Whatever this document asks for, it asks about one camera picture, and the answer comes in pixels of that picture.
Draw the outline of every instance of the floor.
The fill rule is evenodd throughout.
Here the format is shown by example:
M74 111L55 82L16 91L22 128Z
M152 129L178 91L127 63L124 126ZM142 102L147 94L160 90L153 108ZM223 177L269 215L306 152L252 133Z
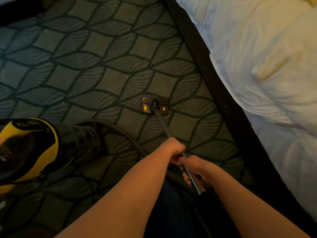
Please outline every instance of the floor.
M47 11L0 28L0 118L74 124L107 119L154 151L166 136L142 112L144 94L170 99L164 119L195 154L246 187L253 179L161 0L43 0ZM0 210L1 237L53 237L141 159L105 130L109 154L17 186Z

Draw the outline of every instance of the vacuum wand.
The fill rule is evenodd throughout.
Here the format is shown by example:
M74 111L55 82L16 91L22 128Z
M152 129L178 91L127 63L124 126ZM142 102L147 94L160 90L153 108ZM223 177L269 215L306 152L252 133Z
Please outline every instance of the vacuum wand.
M152 107L152 111L155 112L156 116L158 117L159 122L161 123L166 135L169 138L175 138L175 136L173 135L172 131L170 130L170 128L167 126L167 124L165 123L164 119L162 118L159 109L157 106L153 106ZM198 179L198 177L193 174L192 172L190 172L184 165L182 165L182 167L184 168L185 172L187 173L192 186L195 190L195 192L197 193L197 195L200 195L202 192L206 191L206 189L204 188L202 182Z

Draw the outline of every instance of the black bed frame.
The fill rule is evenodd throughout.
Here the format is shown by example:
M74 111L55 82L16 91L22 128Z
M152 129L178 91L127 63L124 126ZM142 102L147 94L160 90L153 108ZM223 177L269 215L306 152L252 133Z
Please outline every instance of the black bed frame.
M41 0L16 0L0 6L0 27L44 12Z
M242 108L235 102L217 75L209 58L210 52L195 25L176 0L165 0L165 3L217 102L240 155L260 189L262 198L308 235L317 237L316 223L295 200L275 170Z

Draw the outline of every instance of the forearm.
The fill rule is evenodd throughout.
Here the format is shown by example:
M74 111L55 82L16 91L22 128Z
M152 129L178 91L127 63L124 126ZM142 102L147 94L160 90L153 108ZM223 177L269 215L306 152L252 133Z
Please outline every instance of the forearm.
M142 237L170 156L160 147L145 157L60 237Z
M223 169L210 164L206 170L207 180L213 185L243 238L309 237Z

